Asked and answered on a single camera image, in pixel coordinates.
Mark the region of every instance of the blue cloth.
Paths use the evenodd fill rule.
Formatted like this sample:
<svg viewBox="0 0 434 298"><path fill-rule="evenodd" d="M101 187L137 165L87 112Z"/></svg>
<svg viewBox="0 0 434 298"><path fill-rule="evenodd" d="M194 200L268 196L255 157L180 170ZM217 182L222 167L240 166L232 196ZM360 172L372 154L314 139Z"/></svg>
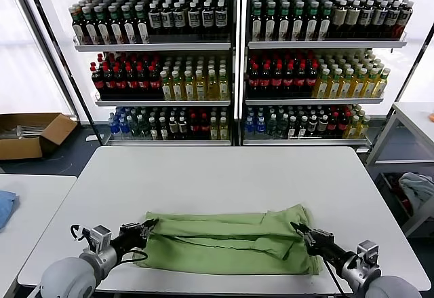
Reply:
<svg viewBox="0 0 434 298"><path fill-rule="evenodd" d="M0 191L0 229L6 225L12 212L16 194L10 191Z"/></svg>

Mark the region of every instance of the green cloth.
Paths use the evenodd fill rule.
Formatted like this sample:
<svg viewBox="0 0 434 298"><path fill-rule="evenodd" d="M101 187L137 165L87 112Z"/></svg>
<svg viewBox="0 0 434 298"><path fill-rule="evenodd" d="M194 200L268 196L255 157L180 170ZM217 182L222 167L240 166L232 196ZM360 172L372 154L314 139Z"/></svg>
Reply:
<svg viewBox="0 0 434 298"><path fill-rule="evenodd" d="M301 205L280 212L238 215L162 215L141 267L201 274L318 274L317 257L307 254L290 222L309 225Z"/></svg>

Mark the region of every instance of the shelf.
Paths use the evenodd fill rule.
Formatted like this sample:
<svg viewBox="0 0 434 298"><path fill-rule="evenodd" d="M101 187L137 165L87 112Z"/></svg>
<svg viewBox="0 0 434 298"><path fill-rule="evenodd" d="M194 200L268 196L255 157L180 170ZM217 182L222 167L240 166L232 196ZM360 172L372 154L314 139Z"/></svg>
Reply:
<svg viewBox="0 0 434 298"><path fill-rule="evenodd" d="M215 101L128 101L128 100L97 100L99 107L227 107L230 100Z"/></svg>
<svg viewBox="0 0 434 298"><path fill-rule="evenodd" d="M136 147L229 147L229 140L197 140L197 141L147 141L147 140L130 140L116 141L110 140L108 145L125 145Z"/></svg>
<svg viewBox="0 0 434 298"><path fill-rule="evenodd" d="M296 48L402 48L405 37L399 41L376 40L325 40L325 41L249 41L249 49L296 49Z"/></svg>
<svg viewBox="0 0 434 298"><path fill-rule="evenodd" d="M147 43L127 45L76 45L79 52L162 52L172 50L228 50L230 42Z"/></svg>
<svg viewBox="0 0 434 298"><path fill-rule="evenodd" d="M251 146L277 146L277 147L302 147L302 146L348 146L348 147L361 147L369 146L370 142L368 139L360 140L347 140L341 138L304 138L304 139L294 139L294 140L243 140L243 145Z"/></svg>
<svg viewBox="0 0 434 298"><path fill-rule="evenodd" d="M269 105L349 105L349 104L357 104L360 105L362 103L381 103L383 101L382 98L367 98L367 99L312 99L312 98L304 98L304 99L246 99L245 104L247 106L269 106Z"/></svg>

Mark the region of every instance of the cardboard box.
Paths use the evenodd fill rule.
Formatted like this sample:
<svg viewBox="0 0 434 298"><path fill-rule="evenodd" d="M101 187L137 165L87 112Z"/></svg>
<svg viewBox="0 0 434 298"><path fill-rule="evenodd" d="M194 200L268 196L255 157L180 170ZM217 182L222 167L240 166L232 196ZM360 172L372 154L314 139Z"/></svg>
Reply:
<svg viewBox="0 0 434 298"><path fill-rule="evenodd" d="M17 125L47 126L35 138L0 139L0 160L43 157L52 153L68 137L77 123L61 113L16 113L0 115L0 133Z"/></svg>

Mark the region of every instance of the white table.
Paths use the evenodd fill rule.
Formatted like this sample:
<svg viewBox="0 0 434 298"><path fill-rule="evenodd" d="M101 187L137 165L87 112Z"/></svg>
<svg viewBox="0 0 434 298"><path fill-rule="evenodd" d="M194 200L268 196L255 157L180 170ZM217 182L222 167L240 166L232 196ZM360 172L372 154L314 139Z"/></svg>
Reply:
<svg viewBox="0 0 434 298"><path fill-rule="evenodd" d="M365 239L380 245L383 274L419 290L431 284L354 150L349 147L101 147L81 173L18 281L36 285L43 271L79 256L69 227L103 224L116 236L122 223L146 211L216 214L283 210L303 204L314 226L333 231L355 250ZM340 281L346 292L347 284ZM213 276L115 268L99 291L289 295L336 293L327 270L319 276Z"/></svg>
<svg viewBox="0 0 434 298"><path fill-rule="evenodd" d="M17 209L0 230L0 297L14 292L18 273L75 180L73 176L0 174L0 190L19 196Z"/></svg>
<svg viewBox="0 0 434 298"><path fill-rule="evenodd" d="M378 140L366 160L367 167L385 164L404 166L434 166L434 160L392 160L378 161L378 157L390 139L390 132L402 123L431 153L434 154L434 123L428 118L434 113L434 103L394 103L394 113L378 137ZM434 197L425 202L404 225L402 230L409 236L423 222L434 214Z"/></svg>

